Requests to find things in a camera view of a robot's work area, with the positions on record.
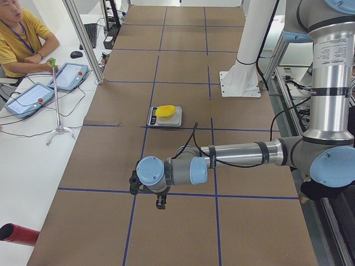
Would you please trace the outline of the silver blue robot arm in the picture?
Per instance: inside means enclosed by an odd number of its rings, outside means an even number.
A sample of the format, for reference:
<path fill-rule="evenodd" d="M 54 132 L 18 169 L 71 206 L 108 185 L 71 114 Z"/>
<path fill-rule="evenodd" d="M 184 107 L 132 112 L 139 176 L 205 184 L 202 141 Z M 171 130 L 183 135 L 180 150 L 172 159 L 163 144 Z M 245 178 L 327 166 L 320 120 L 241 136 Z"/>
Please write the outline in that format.
<path fill-rule="evenodd" d="M 348 131 L 354 56 L 353 1 L 287 1 L 285 31 L 313 42 L 310 125 L 301 136 L 269 142 L 198 147 L 174 157 L 148 156 L 136 164 L 130 193 L 152 192 L 164 209 L 169 189 L 207 181 L 219 166 L 253 168 L 268 163 L 294 167 L 309 177 L 301 192 L 311 200 L 332 198 L 354 182 L 354 138 Z"/>

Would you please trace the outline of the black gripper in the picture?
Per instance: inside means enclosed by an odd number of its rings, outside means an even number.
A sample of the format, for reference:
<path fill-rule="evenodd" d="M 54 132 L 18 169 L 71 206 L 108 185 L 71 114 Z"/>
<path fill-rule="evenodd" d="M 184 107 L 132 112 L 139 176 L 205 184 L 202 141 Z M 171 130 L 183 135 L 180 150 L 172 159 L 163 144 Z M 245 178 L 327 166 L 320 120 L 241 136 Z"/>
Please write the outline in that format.
<path fill-rule="evenodd" d="M 170 191 L 170 187 L 165 187 L 165 189 L 162 191 L 153 191 L 153 194 L 157 196 L 157 200 L 156 200 L 157 209 L 166 208 L 166 199 L 169 191 Z"/>

